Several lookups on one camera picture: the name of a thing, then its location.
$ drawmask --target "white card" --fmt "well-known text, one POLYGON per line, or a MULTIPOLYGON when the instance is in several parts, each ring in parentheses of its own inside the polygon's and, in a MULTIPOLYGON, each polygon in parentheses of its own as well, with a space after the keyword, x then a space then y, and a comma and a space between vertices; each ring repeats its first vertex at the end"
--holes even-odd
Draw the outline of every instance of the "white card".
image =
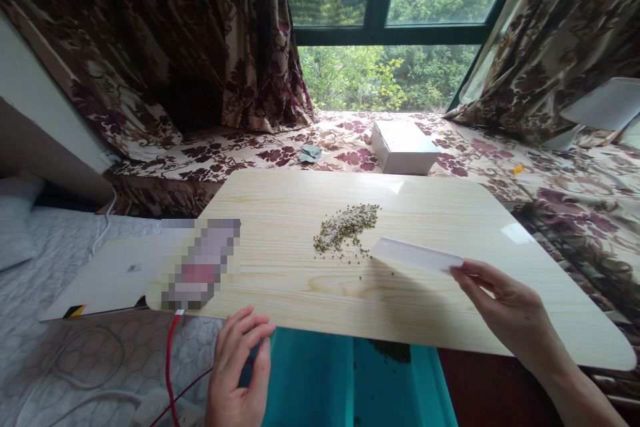
POLYGON ((447 275, 451 275, 449 268, 462 267, 465 261, 464 257, 386 237, 376 242, 371 249, 371 255, 380 260, 427 271, 436 270, 447 275))

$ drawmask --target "white lamp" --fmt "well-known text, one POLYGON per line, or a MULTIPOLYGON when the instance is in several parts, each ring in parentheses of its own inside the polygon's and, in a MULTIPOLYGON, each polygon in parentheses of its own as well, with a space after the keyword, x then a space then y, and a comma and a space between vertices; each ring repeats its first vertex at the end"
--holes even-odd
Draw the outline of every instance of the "white lamp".
POLYGON ((640 113, 640 80, 614 77, 560 112, 577 125, 547 140, 543 148, 569 150, 584 127, 620 130, 640 113))

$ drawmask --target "quilted mattress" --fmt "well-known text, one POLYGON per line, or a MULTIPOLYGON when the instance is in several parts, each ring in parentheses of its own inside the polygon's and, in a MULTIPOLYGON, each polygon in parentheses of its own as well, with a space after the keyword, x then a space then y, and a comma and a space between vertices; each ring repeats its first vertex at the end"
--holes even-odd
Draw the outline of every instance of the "quilted mattress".
MULTIPOLYGON (((121 216, 110 220, 104 241, 160 232, 158 220, 121 216)), ((103 325, 92 330, 82 320, 50 324, 37 320, 39 312, 88 260, 91 244, 104 227, 104 216, 36 207, 29 229, 39 256, 0 273, 2 425, 16 425, 22 411, 19 427, 47 426, 101 390, 120 389, 144 396, 153 388, 164 387, 163 359, 171 316, 151 310, 105 315, 103 325), (73 336, 57 369, 43 377, 58 348, 73 336), (78 387, 96 385, 106 378, 99 388, 78 387)), ((221 327, 221 320, 181 320, 173 341, 174 391, 182 391, 211 366, 221 327)), ((185 398, 204 406, 206 393, 205 377, 185 398)), ((135 403, 126 398, 104 397, 76 409, 57 425, 128 426, 133 425, 134 411, 135 403)))

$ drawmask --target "green trees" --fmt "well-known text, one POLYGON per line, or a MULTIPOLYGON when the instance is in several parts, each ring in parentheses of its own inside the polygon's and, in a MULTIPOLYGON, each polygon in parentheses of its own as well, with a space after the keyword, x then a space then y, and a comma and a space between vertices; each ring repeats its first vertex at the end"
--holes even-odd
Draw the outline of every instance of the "green trees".
MULTIPOLYGON (((367 0, 289 0, 294 26, 362 25, 367 0)), ((482 23, 495 0, 391 0, 388 25, 482 23)), ((324 110, 444 112, 479 47, 300 47, 305 81, 324 110)))

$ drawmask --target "window frame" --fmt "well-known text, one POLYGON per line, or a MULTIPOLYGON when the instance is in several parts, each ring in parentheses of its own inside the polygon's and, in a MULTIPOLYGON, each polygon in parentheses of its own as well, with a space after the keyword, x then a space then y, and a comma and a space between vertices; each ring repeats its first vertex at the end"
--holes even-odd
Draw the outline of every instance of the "window frame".
POLYGON ((367 0, 362 25, 294 26, 300 47, 344 45, 479 45, 469 70, 447 111, 457 107, 480 52, 507 0, 495 0, 483 23, 386 25, 391 0, 367 0))

